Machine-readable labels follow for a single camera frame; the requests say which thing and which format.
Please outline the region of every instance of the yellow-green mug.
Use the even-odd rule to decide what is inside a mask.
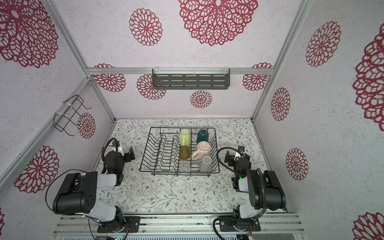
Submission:
[[[180,146],[191,145],[191,133],[187,129],[183,129],[180,132]]]

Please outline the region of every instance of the wire rack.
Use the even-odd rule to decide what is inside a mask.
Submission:
[[[212,158],[211,172],[200,172],[199,166],[193,164],[192,161],[190,161],[190,171],[179,171],[179,135],[183,129],[187,129],[191,133],[192,142],[190,146],[187,146],[190,150],[190,155],[197,150],[197,133],[201,129],[208,131],[208,142],[212,147],[210,154],[210,157]],[[151,127],[140,165],[140,172],[151,172],[153,175],[172,174],[210,176],[213,173],[220,172],[216,153],[217,140],[214,127]]]
[[[77,104],[76,100],[80,103],[80,105],[79,105],[77,108],[74,108],[73,105],[74,105],[74,104]],[[77,124],[74,123],[74,122],[72,121],[72,118],[73,118],[76,114],[79,115],[79,116],[81,116],[81,115],[79,114],[79,112],[78,112],[79,108],[80,108],[81,106],[83,106],[85,109],[91,109],[92,107],[90,107],[90,108],[85,107],[84,104],[83,104],[83,103],[84,103],[84,100],[83,100],[79,95],[74,95],[74,96],[68,98],[67,100],[65,100],[63,103],[68,104],[68,105],[70,106],[70,108],[68,108],[68,110],[73,109],[73,110],[74,110],[74,113],[72,114],[71,117],[68,117],[68,115],[66,115],[66,112],[67,112],[68,110],[65,111],[64,113],[55,113],[54,116],[53,116],[53,126],[54,126],[57,130],[59,130],[60,132],[63,132],[63,131],[64,131],[66,134],[68,134],[69,136],[72,136],[72,137],[73,137],[74,135],[69,134],[69,133],[65,130],[65,128],[67,127],[68,123],[71,122],[73,125],[77,126]],[[57,117],[58,115],[62,115],[62,116],[64,116],[66,119],[68,119],[68,121],[67,121],[67,123],[64,125],[64,127],[62,127],[62,126],[59,125],[59,121],[56,121],[56,117]]]

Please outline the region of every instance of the mug handle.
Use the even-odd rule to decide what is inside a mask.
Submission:
[[[196,161],[196,160],[197,160],[197,158],[198,158],[197,154],[198,154],[198,153],[199,153],[198,150],[196,150],[196,151],[194,151],[194,152],[192,153],[192,155],[191,155],[191,159],[192,159],[192,161]]]

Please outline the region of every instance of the mug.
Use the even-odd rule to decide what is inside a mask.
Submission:
[[[181,160],[188,160],[190,157],[189,148],[187,146],[181,146],[179,151],[179,158]]]
[[[212,171],[212,158],[210,156],[204,156],[203,159],[201,159],[199,170],[200,172]]]
[[[209,140],[209,134],[208,134],[208,131],[206,129],[201,129],[198,133],[197,133],[197,141],[196,143],[199,143],[201,141],[206,141],[208,142]]]
[[[180,132],[180,146],[191,145],[191,133],[187,129],[183,129]]]
[[[211,149],[209,142],[199,142],[197,144],[197,150],[191,155],[191,160],[195,163],[199,163],[204,156],[209,156],[211,154]]]

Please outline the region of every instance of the red flower pattern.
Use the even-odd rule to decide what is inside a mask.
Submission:
[[[384,23],[375,39],[364,48],[362,61],[355,70],[355,103],[364,109],[364,118],[372,119],[384,131]]]
[[[358,219],[353,223],[354,240],[384,239],[384,216],[381,213],[371,214],[366,212],[364,215],[359,215]]]
[[[96,68],[114,68],[109,64],[98,64]],[[120,92],[125,88],[125,78],[123,74],[94,74],[93,77],[98,85],[110,92]]]
[[[191,103],[194,107],[205,108],[212,102],[212,95],[204,90],[198,90],[191,95]]]
[[[136,85],[141,95],[152,100],[164,97],[167,92],[166,90],[156,90],[153,88],[152,75],[150,74],[140,76]]]
[[[58,169],[57,153],[49,146],[42,146],[13,185],[21,192],[37,193],[55,179]]]
[[[287,170],[291,177],[296,180],[303,180],[308,174],[308,161],[304,153],[297,148],[292,148],[285,160]]]
[[[90,138],[95,133],[95,119],[89,113],[83,113],[77,121],[77,130],[83,138]]]
[[[276,121],[281,121],[287,116],[291,107],[290,103],[290,95],[287,89],[279,88],[276,90],[271,101],[271,113]]]
[[[253,68],[273,68],[273,65],[270,63],[259,63],[254,65]],[[243,76],[243,85],[248,90],[257,91],[264,88],[268,78],[267,74],[246,74]]]
[[[129,20],[133,37],[141,44],[153,46],[160,41],[163,33],[158,17],[148,9],[137,9]]]
[[[1,231],[3,230],[3,226],[5,225],[4,223],[4,214],[1,212],[1,207],[0,207],[0,236],[1,236]]]
[[[340,26],[330,21],[319,27],[312,35],[305,54],[308,65],[321,66],[333,56],[340,42]]]
[[[39,0],[0,1],[0,52],[23,67],[49,65],[58,35]]]
[[[200,43],[223,45],[233,41],[252,21],[257,0],[179,0],[184,28]]]

